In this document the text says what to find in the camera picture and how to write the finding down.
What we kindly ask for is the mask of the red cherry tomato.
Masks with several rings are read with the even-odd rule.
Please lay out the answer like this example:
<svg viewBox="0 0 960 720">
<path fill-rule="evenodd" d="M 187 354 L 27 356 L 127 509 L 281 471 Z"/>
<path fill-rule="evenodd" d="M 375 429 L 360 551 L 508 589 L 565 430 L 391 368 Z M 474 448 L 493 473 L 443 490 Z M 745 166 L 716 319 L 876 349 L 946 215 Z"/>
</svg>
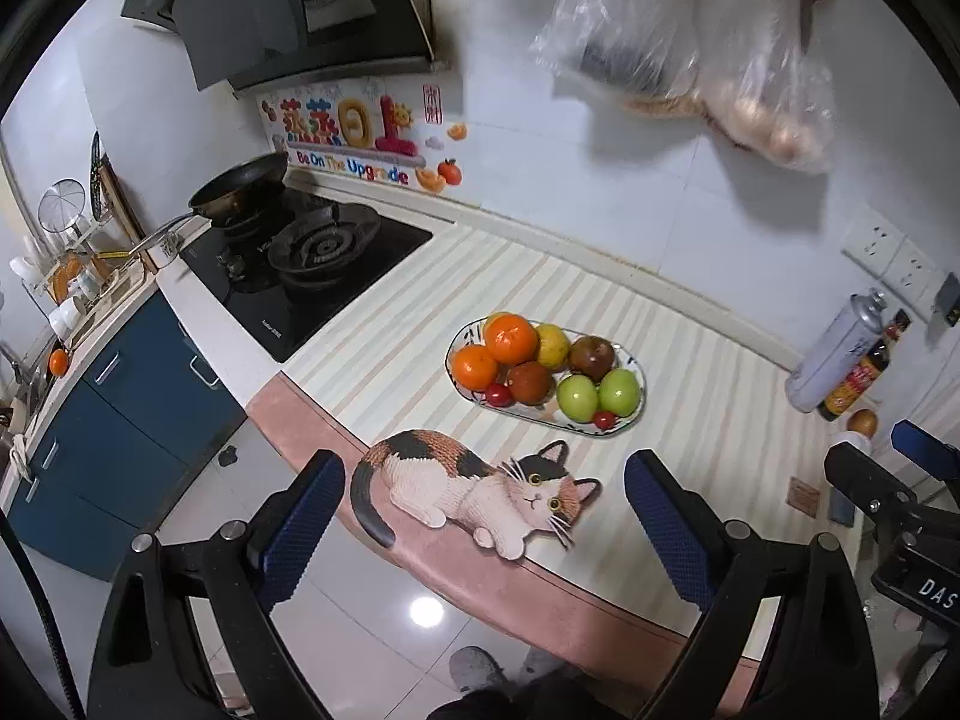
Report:
<svg viewBox="0 0 960 720">
<path fill-rule="evenodd" d="M 509 408 L 514 403 L 511 390 L 504 383 L 492 382 L 483 392 L 483 400 L 491 408 Z"/>
<path fill-rule="evenodd" d="M 612 411 L 597 411 L 592 422 L 601 431 L 612 431 L 613 427 L 617 426 L 617 417 Z"/>
</svg>

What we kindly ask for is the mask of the range hood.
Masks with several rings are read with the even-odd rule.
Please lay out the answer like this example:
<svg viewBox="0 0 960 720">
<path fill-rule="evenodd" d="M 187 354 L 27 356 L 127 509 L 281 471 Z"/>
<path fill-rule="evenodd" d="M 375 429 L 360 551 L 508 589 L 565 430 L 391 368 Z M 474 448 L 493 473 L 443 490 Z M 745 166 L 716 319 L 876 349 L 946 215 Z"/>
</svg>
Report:
<svg viewBox="0 0 960 720">
<path fill-rule="evenodd" d="M 199 89 L 256 93 L 438 62 L 431 0 L 125 0 L 122 15 L 179 36 Z"/>
</svg>

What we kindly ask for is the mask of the green apple small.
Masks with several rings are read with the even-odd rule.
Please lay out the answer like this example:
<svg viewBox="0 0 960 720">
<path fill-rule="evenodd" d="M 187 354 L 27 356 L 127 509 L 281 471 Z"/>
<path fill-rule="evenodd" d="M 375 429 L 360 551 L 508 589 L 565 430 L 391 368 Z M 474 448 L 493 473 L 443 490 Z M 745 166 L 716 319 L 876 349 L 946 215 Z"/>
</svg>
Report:
<svg viewBox="0 0 960 720">
<path fill-rule="evenodd" d="M 574 374 L 558 383 L 556 403 L 568 419 L 587 424 L 599 410 L 599 390 L 589 377 Z"/>
</svg>

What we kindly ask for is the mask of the small brown label card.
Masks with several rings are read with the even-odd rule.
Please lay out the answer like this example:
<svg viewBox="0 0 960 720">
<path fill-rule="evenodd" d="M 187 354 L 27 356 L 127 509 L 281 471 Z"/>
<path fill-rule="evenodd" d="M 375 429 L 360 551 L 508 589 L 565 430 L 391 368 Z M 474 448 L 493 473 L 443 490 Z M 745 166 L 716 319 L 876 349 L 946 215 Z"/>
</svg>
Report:
<svg viewBox="0 0 960 720">
<path fill-rule="evenodd" d="M 807 484 L 802 479 L 791 476 L 788 483 L 788 494 L 786 494 L 786 504 L 806 517 L 815 518 L 820 505 L 820 491 L 812 484 Z"/>
</svg>

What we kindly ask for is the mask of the white wall socket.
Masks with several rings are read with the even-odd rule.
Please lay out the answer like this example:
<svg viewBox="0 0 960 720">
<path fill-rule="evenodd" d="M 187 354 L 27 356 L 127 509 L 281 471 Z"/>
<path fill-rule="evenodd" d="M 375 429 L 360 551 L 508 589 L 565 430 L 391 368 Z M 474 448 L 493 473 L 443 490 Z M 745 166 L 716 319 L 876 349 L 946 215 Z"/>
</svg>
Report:
<svg viewBox="0 0 960 720">
<path fill-rule="evenodd" d="M 844 236 L 841 252 L 924 320 L 931 320 L 935 294 L 947 273 L 885 216 L 869 205 L 861 205 Z"/>
</svg>

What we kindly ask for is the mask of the plastic bag on wall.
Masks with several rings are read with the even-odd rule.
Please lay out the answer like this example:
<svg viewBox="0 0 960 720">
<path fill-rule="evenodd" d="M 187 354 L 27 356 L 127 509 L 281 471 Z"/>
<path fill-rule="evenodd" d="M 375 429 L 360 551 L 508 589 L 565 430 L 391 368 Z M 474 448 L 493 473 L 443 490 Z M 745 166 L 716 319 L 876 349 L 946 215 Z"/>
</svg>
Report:
<svg viewBox="0 0 960 720">
<path fill-rule="evenodd" d="M 800 50 L 800 0 L 556 0 L 535 60 L 654 119 L 701 117 L 804 174 L 832 165 L 832 72 Z"/>
</svg>

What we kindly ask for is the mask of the dish rack with dishes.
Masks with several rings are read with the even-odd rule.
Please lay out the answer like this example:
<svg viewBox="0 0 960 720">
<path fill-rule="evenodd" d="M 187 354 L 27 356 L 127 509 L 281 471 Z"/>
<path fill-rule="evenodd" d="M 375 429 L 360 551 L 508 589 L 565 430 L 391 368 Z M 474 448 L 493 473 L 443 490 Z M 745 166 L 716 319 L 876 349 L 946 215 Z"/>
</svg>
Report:
<svg viewBox="0 0 960 720">
<path fill-rule="evenodd" d="M 127 200 L 109 154 L 94 133 L 86 182 L 59 179 L 28 213 L 29 254 L 10 262 L 21 268 L 21 284 L 44 314 L 76 299 L 93 307 L 127 270 L 142 260 L 133 249 L 145 238 L 143 224 Z"/>
</svg>

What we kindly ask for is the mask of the white gas canister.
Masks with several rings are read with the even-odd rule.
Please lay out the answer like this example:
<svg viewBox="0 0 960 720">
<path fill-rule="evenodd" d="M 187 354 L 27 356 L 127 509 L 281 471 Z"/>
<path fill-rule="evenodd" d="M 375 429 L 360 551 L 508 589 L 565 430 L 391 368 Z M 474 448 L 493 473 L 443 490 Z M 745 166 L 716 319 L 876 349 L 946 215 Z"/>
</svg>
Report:
<svg viewBox="0 0 960 720">
<path fill-rule="evenodd" d="M 789 405 L 801 413 L 814 411 L 880 338 L 885 309 L 887 296 L 880 289 L 851 294 L 784 382 Z"/>
</svg>

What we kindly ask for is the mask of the black frying pan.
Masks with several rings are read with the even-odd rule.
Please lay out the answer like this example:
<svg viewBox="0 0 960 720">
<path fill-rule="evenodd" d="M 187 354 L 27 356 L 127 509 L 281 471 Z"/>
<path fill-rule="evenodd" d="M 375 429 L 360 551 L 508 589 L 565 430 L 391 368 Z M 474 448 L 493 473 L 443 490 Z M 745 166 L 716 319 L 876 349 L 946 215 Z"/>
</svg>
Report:
<svg viewBox="0 0 960 720">
<path fill-rule="evenodd" d="M 128 255 L 133 257 L 151 249 L 174 227 L 194 218 L 215 223 L 235 223 L 252 218 L 283 193 L 286 169 L 288 154 L 285 151 L 262 154 L 258 158 L 231 167 L 210 179 L 192 195 L 189 211 L 185 215 L 176 216 L 158 227 L 148 238 L 134 245 Z"/>
</svg>

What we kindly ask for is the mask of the dark orange persimmon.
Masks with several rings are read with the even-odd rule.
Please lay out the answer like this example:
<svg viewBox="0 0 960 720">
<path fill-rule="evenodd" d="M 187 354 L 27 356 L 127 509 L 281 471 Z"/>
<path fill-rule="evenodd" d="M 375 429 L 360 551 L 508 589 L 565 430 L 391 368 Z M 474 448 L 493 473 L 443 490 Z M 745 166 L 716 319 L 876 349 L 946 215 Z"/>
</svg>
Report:
<svg viewBox="0 0 960 720">
<path fill-rule="evenodd" d="M 517 403 L 539 406 L 553 394 L 555 377 L 537 361 L 527 361 L 509 369 L 506 385 Z"/>
</svg>

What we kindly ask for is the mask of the colourful wall sticker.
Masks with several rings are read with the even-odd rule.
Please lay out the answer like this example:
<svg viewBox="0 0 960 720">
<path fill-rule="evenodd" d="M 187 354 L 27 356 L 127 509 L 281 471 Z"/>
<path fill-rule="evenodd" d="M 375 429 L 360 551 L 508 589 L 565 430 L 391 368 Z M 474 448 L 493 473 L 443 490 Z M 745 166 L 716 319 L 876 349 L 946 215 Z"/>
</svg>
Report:
<svg viewBox="0 0 960 720">
<path fill-rule="evenodd" d="M 301 171 L 455 195 L 469 133 L 459 76 L 361 76 L 256 96 L 270 145 Z"/>
</svg>

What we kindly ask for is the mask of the bright orange tangerine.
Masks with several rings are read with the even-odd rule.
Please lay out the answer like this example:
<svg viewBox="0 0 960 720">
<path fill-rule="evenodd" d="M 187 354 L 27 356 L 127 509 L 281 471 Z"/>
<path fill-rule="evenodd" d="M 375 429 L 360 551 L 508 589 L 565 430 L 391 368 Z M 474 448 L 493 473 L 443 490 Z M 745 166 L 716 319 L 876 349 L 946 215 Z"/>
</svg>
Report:
<svg viewBox="0 0 960 720">
<path fill-rule="evenodd" d="M 534 325 L 523 316 L 503 312 L 487 320 L 483 341 L 500 364 L 517 366 L 537 358 L 540 337 Z"/>
</svg>

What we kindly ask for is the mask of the black gas stove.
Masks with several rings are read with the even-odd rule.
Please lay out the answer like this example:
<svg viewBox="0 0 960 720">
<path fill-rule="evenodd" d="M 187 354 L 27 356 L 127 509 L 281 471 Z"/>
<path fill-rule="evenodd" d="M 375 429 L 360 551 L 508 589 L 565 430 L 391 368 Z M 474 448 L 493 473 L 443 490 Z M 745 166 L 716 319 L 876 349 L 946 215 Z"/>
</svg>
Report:
<svg viewBox="0 0 960 720">
<path fill-rule="evenodd" d="M 213 224 L 181 252 L 195 277 L 275 361 L 285 362 L 431 232 L 288 188 L 237 223 Z"/>
</svg>

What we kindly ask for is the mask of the green apple large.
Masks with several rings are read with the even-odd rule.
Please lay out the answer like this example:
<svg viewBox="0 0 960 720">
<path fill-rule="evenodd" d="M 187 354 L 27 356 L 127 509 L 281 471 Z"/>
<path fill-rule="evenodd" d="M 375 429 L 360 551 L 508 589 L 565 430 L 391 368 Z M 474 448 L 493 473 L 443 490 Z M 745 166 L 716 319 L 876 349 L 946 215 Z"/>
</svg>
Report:
<svg viewBox="0 0 960 720">
<path fill-rule="evenodd" d="M 640 408 L 643 387 L 635 372 L 617 367 L 607 372 L 599 385 L 599 403 L 604 411 L 628 418 Z"/>
</svg>

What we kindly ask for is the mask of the red apple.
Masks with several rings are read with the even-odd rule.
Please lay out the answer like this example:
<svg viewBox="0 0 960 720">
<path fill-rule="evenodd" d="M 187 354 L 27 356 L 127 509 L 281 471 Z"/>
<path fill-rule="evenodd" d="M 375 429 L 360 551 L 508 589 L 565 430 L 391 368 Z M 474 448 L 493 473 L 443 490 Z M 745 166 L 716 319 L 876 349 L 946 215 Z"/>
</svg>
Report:
<svg viewBox="0 0 960 720">
<path fill-rule="evenodd" d="M 589 377 L 599 383 L 612 371 L 617 355 L 612 343 L 596 335 L 579 337 L 570 347 L 568 367 L 573 374 Z"/>
</svg>

